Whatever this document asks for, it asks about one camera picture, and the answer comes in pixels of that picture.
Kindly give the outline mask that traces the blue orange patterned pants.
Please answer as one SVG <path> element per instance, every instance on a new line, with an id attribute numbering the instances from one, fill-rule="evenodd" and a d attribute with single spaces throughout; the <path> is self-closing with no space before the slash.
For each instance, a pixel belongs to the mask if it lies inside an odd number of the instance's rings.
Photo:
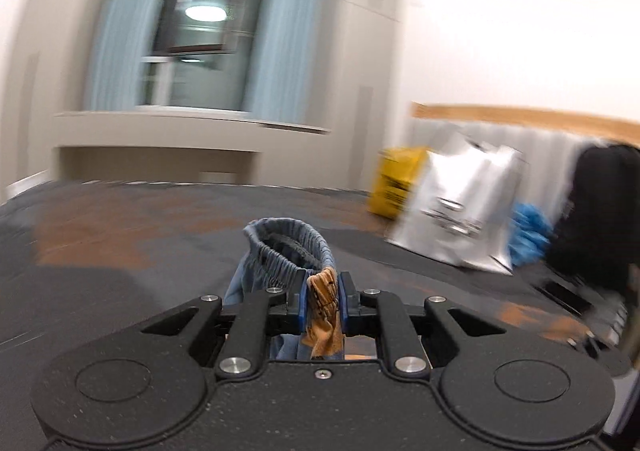
<path id="1" fill-rule="evenodd" d="M 283 289 L 298 301 L 303 317 L 299 334 L 272 338 L 276 360 L 344 360 L 344 323 L 340 279 L 328 242 L 310 224 L 294 218 L 262 218 L 243 233 L 248 249 L 234 272 L 226 305 L 241 304 L 263 289 Z"/>

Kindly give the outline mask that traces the grey orange quilted mattress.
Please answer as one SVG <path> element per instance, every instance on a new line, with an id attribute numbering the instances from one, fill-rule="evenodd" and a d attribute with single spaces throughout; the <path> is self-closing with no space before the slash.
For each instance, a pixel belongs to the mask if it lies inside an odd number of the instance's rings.
<path id="1" fill-rule="evenodd" d="M 386 222 L 357 192 L 249 185 L 53 182 L 1 208 L 1 445 L 35 450 L 43 435 L 32 381 L 55 356 L 204 295 L 224 295 L 252 220 L 288 217 L 328 241 L 360 289 L 418 305 L 439 294 L 503 322 L 565 341 L 595 333 L 617 343 L 626 309 L 585 291 L 575 317 L 538 292 L 535 263 L 513 275 L 457 269 L 386 241 Z"/>

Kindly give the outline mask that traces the light blue curtain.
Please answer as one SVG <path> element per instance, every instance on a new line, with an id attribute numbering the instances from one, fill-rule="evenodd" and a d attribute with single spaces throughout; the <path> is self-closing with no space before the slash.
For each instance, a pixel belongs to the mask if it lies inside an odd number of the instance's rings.
<path id="1" fill-rule="evenodd" d="M 142 103 L 145 62 L 164 0 L 105 0 L 88 66 L 84 109 L 130 112 Z"/>
<path id="2" fill-rule="evenodd" d="M 322 1 L 262 2 L 245 91 L 254 119 L 304 121 Z"/>

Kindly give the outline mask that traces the window with dark frame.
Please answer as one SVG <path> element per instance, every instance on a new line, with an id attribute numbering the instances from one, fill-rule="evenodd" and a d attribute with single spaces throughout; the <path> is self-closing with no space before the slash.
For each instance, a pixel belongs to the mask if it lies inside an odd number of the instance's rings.
<path id="1" fill-rule="evenodd" d="M 262 0 L 164 0 L 142 104 L 245 114 Z"/>

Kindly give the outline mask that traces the yellow plastic bag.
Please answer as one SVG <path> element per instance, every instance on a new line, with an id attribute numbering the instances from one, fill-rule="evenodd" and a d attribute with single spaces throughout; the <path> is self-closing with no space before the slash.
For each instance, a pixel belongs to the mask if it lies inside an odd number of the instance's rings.
<path id="1" fill-rule="evenodd" d="M 396 219 L 404 210 L 407 197 L 427 159 L 426 146 L 383 150 L 369 196 L 369 211 L 390 220 Z"/>

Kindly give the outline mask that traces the padded wooden headboard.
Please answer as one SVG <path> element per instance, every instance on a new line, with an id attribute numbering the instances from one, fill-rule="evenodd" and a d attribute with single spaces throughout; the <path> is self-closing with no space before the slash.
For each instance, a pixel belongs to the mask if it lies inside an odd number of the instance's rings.
<path id="1" fill-rule="evenodd" d="M 441 150 L 454 133 L 477 143 L 509 145 L 524 156 L 518 201 L 535 205 L 550 222 L 561 215 L 576 159 L 590 145 L 639 144 L 634 120 L 497 105 L 413 103 L 406 145 Z"/>

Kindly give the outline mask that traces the blue crumpled cloth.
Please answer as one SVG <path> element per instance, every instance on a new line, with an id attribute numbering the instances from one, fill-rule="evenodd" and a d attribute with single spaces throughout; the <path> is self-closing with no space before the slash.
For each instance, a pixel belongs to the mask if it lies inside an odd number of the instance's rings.
<path id="1" fill-rule="evenodd" d="M 512 212 L 508 249 L 513 267 L 523 267 L 544 258 L 552 228 L 538 207 L 516 203 Z"/>

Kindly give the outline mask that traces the light blue right curtain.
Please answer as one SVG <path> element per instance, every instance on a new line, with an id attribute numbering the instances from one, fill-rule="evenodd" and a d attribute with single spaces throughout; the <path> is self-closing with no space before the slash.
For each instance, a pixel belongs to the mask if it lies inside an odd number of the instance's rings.
<path id="1" fill-rule="evenodd" d="M 262 2 L 245 91 L 254 119 L 304 121 L 322 1 Z"/>

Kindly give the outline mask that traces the black phone on bed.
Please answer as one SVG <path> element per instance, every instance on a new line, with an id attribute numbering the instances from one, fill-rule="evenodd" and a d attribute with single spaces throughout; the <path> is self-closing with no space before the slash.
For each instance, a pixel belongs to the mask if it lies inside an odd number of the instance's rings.
<path id="1" fill-rule="evenodd" d="M 581 317 L 592 309 L 590 301 L 558 282 L 546 280 L 536 284 L 534 289 L 576 317 Z"/>

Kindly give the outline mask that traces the white shopping bag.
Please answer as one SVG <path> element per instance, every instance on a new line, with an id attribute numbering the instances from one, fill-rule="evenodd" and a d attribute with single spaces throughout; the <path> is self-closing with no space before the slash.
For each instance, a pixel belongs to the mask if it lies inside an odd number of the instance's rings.
<path id="1" fill-rule="evenodd" d="M 525 166 L 516 148 L 453 133 L 427 157 L 387 241 L 454 267 L 510 275 L 511 216 Z"/>

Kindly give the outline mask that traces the black backpack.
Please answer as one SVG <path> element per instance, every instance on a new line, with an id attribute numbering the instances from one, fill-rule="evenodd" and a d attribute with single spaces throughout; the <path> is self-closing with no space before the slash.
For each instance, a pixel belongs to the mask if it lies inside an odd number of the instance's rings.
<path id="1" fill-rule="evenodd" d="M 625 293 L 639 263 L 639 150 L 590 146 L 576 160 L 546 263 L 594 289 Z"/>

